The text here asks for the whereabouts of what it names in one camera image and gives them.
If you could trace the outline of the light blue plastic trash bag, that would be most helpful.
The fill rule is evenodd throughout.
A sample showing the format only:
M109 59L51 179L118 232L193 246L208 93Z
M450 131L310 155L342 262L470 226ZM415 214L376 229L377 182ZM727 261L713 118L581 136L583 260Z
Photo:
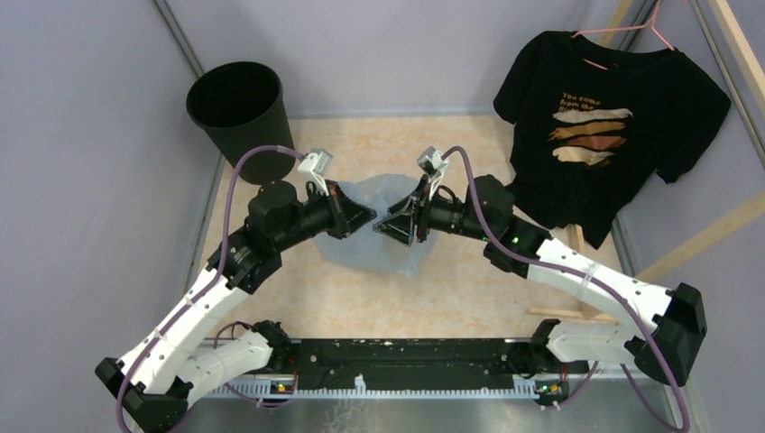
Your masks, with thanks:
M417 185L418 181L410 176L387 173L358 182L344 181L340 188L352 200L373 209L375 219L380 220L388 215L389 207L408 196ZM422 244L406 246L375 233L368 223L346 239L322 234L314 238L314 244L324 259L345 267L415 277L435 249L437 239L430 235Z

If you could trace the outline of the black plastic trash bin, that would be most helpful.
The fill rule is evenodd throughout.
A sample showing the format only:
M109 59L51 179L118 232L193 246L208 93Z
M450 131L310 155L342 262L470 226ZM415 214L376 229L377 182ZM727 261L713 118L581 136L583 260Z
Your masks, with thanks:
M295 148L281 79L261 63L237 61L208 71L190 87L186 109L233 166L257 147Z

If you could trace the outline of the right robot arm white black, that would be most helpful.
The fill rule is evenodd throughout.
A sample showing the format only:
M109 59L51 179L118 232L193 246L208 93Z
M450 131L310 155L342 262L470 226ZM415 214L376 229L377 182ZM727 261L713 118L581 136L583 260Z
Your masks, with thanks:
M640 281L593 261L515 216L513 204L512 193L492 175L475 178L464 201L441 197L423 176L373 229L407 246L431 231L482 240L484 257L499 270L562 290L614 319L612 325L543 320L529 347L536 369L620 363L663 384L671 371L685 386L707 333L701 292L684 282L670 289Z

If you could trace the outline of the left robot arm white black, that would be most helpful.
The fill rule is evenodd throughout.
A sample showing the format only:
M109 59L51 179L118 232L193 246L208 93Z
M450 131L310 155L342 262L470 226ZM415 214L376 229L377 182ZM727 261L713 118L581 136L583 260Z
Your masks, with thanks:
M230 310L281 268L282 252L320 234L344 239L375 219L374 209L352 200L337 182L326 186L307 182L305 202L284 180L261 186L244 225L225 235L167 317L134 349L98 364L97 378L115 396L122 431L132 419L144 432L171 432L198 400L230 380L286 367L290 340L270 320L218 348L196 351Z

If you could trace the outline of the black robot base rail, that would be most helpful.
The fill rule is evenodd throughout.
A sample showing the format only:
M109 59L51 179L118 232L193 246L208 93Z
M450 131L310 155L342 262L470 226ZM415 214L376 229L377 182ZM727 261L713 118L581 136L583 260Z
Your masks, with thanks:
M525 338L295 339L286 363L220 385L211 398L264 407L298 400L564 400L587 361L561 364Z

